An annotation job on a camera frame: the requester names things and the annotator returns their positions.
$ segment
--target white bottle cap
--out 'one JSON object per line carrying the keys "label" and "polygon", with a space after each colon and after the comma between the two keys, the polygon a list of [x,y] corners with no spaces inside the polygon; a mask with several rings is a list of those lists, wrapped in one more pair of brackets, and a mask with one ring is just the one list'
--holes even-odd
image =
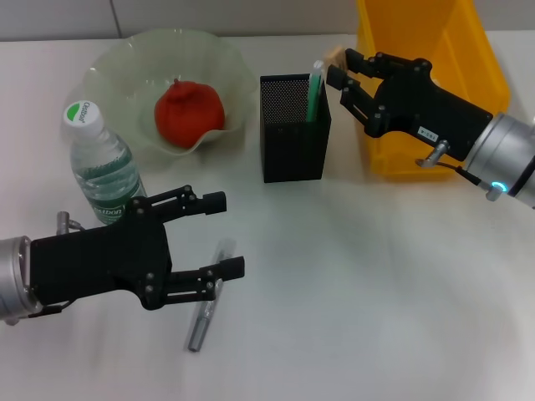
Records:
{"label": "white bottle cap", "polygon": [[95,138],[104,129],[99,106],[88,100],[72,103],[64,112],[64,123],[73,135]]}

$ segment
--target pen holder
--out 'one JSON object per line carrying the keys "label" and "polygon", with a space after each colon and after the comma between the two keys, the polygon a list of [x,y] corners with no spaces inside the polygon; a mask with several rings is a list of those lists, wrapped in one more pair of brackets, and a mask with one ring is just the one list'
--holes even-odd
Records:
{"label": "pen holder", "polygon": [[322,83],[318,112],[307,122],[308,74],[260,78],[260,148],[264,182],[320,180],[331,114]]}

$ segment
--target robotic arm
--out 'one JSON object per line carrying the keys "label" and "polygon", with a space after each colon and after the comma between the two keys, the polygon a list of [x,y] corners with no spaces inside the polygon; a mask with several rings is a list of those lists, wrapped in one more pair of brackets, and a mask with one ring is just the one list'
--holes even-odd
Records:
{"label": "robotic arm", "polygon": [[111,226],[30,241],[0,241],[0,320],[59,313],[77,299],[126,290],[147,310],[212,301],[218,279],[244,276],[243,257],[172,272],[165,222],[227,210],[223,192],[198,198],[186,185],[129,201]]}
{"label": "robotic arm", "polygon": [[[532,127],[505,114],[493,116],[439,88],[431,80],[431,62],[423,58],[377,53],[364,59],[347,49],[345,60],[354,73],[383,80],[372,98],[344,70],[329,67],[327,84],[342,91],[340,103],[367,135],[379,138],[390,131],[406,132],[434,148],[416,161],[421,167],[452,168],[486,190],[490,201],[505,192],[535,209]],[[465,161],[466,169],[441,163],[443,155]]]}

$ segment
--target glass bowl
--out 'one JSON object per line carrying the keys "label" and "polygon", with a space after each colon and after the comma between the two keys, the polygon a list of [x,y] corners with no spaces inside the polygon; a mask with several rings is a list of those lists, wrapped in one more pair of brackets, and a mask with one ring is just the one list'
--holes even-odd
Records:
{"label": "glass bowl", "polygon": [[[223,103],[223,130],[208,131],[184,149],[160,136],[156,101],[174,79],[212,86]],[[84,92],[102,111],[108,129],[133,149],[187,155],[203,141],[238,132],[252,105],[257,80],[239,50],[224,39],[188,29],[156,29],[123,40],[85,73]]]}

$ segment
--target water bottle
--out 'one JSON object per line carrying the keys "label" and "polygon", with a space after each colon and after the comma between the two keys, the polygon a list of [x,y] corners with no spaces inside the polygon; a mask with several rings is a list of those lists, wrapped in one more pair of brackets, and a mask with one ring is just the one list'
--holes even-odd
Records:
{"label": "water bottle", "polygon": [[99,107],[82,100],[64,112],[73,136],[70,164],[97,218],[105,224],[119,220],[125,203],[146,196],[140,174],[126,143],[107,130]]}

